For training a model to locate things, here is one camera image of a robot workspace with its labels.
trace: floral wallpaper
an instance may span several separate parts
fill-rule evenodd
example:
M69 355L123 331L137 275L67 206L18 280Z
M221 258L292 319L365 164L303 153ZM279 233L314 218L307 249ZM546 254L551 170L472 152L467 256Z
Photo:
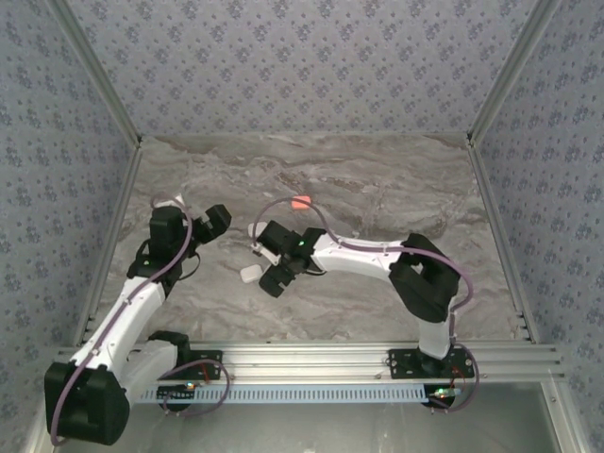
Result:
M564 0L480 146L544 342L604 451L604 4Z
M467 130L534 0L71 0L143 135Z
M43 0L0 2L0 451L70 344L129 158Z

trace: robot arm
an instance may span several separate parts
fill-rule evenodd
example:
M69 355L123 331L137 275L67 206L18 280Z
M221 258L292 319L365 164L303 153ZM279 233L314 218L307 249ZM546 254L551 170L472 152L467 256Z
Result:
M207 222L192 219L193 234L185 253L160 277L147 282L173 261L185 242L184 214L174 205L164 203L153 209L150 238L139 248L122 292L93 336L68 363L55 362L48 368L44 394L49 432L60 405L57 435L112 445L126 427L132 404L149 384L175 367L181 351L172 342L153 336L140 351L132 348L180 279L182 262L195 256L200 244L227 231L231 216L223 205L216 205L206 211ZM67 396L60 402L66 388Z
M271 221L258 237L254 251L271 266L260 278L260 287L279 297L297 275L343 271L390 282L420 328L419 350L441 360L450 349L449 306L457 294L460 275L432 258L387 251L396 246L418 248L445 256L428 238L412 233L405 242L375 243L339 238L334 242L321 228L307 228L299 235ZM341 242L381 253L353 250Z

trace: marble surface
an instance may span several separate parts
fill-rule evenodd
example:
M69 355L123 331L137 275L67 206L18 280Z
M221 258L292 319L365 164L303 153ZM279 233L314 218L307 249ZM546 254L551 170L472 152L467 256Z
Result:
M417 325L394 289L374 278L335 272L302 276L280 298L257 283L242 283L242 268L265 263L250 251L248 224L271 200L304 193L339 234L393 241L419 232L463 266L475 282L476 297L461 314L460 338L520 337L461 136L178 136L145 138L142 151L101 316L148 236L149 197L183 192L194 216L225 204L233 216L231 229L198 249L198 272L178 283L144 335L171 329L195 340L417 339ZM274 207L268 219L300 232L320 226L310 211L293 212L287 205ZM193 265L185 264L185 272Z

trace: orange object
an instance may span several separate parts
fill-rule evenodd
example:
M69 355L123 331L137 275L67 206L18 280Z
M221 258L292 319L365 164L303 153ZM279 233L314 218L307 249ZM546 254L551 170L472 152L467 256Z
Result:
M304 203L298 203L295 200L302 200L302 201L306 201L307 203L310 203L310 197L308 195L297 195L294 197L294 200L292 200L292 208L294 208L295 210L309 210L310 207L308 205L305 205Z

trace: white cable tray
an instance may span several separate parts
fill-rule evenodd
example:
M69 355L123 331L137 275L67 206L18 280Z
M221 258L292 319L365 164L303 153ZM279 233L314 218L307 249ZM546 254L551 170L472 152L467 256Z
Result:
M138 403L163 403L158 387L148 389ZM195 389L194 394L173 394L169 404L215 403L224 384ZM423 384L361 385L232 385L226 404L313 404L313 403L424 403L428 402Z

